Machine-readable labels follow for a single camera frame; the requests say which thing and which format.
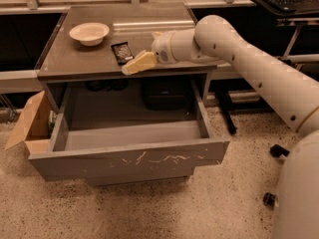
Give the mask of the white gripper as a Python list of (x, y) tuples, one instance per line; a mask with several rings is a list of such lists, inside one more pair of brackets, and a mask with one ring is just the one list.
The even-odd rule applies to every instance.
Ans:
[(132, 75), (153, 68), (157, 59), (162, 64), (174, 64), (176, 59), (172, 54), (171, 38), (174, 31), (153, 32), (152, 51), (142, 50), (135, 58), (122, 66), (125, 75)]

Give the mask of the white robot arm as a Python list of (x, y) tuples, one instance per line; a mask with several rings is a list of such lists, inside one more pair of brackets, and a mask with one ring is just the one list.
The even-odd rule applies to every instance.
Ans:
[(274, 199), (271, 239), (319, 239), (319, 83), (246, 42), (217, 15), (188, 30), (154, 32), (152, 49), (122, 67), (126, 75), (164, 64), (231, 65), (300, 135), (289, 151)]

